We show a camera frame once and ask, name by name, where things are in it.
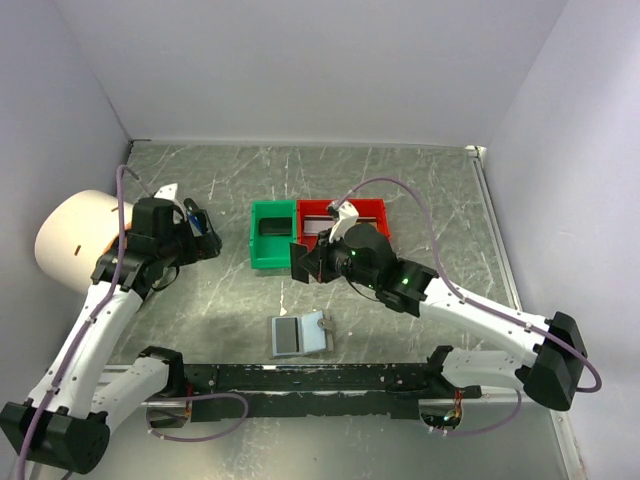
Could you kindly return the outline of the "red middle plastic bin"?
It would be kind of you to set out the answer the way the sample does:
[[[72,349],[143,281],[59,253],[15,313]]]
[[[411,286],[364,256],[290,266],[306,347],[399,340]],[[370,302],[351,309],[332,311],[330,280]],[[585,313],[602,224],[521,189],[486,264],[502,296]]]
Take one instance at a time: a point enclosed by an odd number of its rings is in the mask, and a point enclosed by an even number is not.
[[[318,234],[335,223],[328,212],[330,199],[300,199],[296,203],[297,242],[312,250]]]

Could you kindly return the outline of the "dark card left in holder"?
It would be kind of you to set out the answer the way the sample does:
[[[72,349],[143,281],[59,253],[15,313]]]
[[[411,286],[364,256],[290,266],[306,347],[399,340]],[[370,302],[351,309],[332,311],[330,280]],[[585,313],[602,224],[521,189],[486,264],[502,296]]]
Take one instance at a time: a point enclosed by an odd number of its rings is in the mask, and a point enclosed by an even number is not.
[[[282,317],[275,320],[275,351],[278,355],[291,355],[299,351],[296,317]]]

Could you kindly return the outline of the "white silver card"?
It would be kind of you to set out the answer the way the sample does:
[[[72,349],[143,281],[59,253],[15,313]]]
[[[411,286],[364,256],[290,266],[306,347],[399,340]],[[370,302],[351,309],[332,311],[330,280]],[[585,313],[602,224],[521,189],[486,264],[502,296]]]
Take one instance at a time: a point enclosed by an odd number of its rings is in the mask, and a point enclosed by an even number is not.
[[[306,216],[302,224],[303,236],[317,236],[321,231],[331,230],[334,220],[330,217]]]

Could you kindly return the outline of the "white drum with orange lid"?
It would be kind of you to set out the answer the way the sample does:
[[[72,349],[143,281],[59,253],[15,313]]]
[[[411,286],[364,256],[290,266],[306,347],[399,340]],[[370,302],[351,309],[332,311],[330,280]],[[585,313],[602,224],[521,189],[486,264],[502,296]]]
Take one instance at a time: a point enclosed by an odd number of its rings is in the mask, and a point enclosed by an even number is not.
[[[50,278],[83,294],[99,257],[118,233],[117,198],[98,190],[78,192],[42,224],[34,245],[36,262]]]

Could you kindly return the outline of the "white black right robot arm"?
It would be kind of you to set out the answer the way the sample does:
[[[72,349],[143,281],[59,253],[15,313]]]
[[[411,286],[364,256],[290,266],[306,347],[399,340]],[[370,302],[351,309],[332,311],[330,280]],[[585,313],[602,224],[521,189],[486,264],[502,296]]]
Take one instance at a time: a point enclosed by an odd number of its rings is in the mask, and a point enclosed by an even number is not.
[[[291,276],[307,283],[344,278],[369,288],[385,307],[413,317],[439,320],[495,346],[473,354],[447,349],[424,374],[426,390],[443,398],[456,388],[494,386],[523,391],[556,411],[570,409],[587,357],[576,320],[516,311],[448,285],[434,269],[399,257],[387,237],[367,224],[340,240],[319,234],[314,248],[290,246]]]

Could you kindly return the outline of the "blue stapler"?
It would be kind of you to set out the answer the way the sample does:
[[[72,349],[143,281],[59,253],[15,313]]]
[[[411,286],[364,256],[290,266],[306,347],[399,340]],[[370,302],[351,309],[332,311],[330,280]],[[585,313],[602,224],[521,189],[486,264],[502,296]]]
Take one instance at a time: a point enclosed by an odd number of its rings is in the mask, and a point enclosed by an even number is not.
[[[193,226],[201,235],[206,235],[209,231],[209,220],[207,212],[199,207],[192,198],[185,198],[184,206],[186,209],[187,217],[193,224]]]

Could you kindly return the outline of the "red plastic bin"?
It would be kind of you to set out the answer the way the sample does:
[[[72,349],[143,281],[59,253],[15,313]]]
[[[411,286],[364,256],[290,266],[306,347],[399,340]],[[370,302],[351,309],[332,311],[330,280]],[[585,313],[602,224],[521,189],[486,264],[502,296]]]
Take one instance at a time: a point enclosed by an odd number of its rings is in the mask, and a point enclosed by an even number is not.
[[[330,199],[300,199],[296,203],[297,242],[312,250],[318,234],[335,223],[328,212]]]
[[[387,221],[386,206],[381,199],[355,199],[349,202],[358,210],[359,217],[375,217],[377,227],[371,224],[355,224],[340,241],[355,248],[381,247],[390,249],[390,228]]]

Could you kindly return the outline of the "red right plastic bin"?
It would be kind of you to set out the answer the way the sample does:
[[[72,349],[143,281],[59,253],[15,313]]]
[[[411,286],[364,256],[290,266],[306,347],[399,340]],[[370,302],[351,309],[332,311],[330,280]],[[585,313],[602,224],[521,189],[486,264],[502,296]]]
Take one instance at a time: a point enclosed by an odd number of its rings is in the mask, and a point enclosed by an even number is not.
[[[381,199],[355,199],[349,202],[358,210],[359,217],[375,217],[377,227],[371,224],[355,224],[340,241],[355,248],[381,247],[390,249],[390,228],[387,221],[386,206]]]

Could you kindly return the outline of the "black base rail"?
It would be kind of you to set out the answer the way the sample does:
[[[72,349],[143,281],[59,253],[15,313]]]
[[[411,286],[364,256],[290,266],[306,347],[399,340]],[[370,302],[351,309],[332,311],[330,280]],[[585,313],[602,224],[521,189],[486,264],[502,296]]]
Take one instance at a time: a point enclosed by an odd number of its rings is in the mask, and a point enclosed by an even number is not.
[[[478,386],[455,387],[427,363],[187,364],[179,395],[200,398],[192,404],[195,422],[235,419],[244,411],[250,418],[381,415],[419,420],[422,402],[450,405],[458,391],[465,399],[481,396]],[[222,393],[237,394],[248,405],[201,398]],[[177,406],[179,395],[155,395],[150,402]]]

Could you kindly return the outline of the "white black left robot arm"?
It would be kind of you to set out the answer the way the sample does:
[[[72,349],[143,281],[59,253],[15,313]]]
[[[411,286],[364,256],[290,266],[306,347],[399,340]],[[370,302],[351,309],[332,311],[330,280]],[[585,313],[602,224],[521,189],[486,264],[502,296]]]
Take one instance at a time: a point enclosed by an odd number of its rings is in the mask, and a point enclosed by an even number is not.
[[[173,399],[186,390],[182,354],[164,347],[146,348],[124,374],[103,389],[97,385],[124,327],[166,270],[217,257],[222,241],[192,199],[143,198],[118,227],[53,364],[25,401],[2,408],[1,429],[18,455],[19,479],[27,462],[90,472],[111,433],[143,401]]]

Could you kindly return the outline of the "gold card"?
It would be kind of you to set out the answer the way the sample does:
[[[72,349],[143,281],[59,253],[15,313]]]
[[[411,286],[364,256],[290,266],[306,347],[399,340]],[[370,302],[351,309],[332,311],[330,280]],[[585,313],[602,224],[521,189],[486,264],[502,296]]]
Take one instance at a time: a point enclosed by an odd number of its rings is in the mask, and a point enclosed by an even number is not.
[[[378,221],[375,217],[373,218],[368,218],[368,217],[359,217],[358,220],[356,221],[357,224],[371,224],[374,227],[377,227],[378,225]]]

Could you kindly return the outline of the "grey card holder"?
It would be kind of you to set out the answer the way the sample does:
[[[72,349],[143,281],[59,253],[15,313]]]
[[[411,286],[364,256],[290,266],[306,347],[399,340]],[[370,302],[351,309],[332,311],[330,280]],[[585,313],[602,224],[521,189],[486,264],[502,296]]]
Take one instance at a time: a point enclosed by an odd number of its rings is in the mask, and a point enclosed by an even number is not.
[[[291,355],[278,355],[275,351],[275,320],[296,317],[298,321],[299,351]],[[335,323],[327,310],[318,310],[302,315],[270,317],[267,321],[269,347],[272,358],[306,357],[334,350]]]

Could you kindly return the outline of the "green plastic bin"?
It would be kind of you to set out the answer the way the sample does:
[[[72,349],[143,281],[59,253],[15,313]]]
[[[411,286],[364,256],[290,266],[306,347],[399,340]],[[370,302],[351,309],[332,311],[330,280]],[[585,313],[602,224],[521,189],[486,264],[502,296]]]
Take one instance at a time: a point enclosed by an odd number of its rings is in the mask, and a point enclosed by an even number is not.
[[[291,217],[293,232],[289,237],[259,235],[258,222],[265,217]],[[290,267],[290,243],[297,241],[296,201],[254,201],[251,208],[249,236],[250,263],[253,269],[270,270]]]

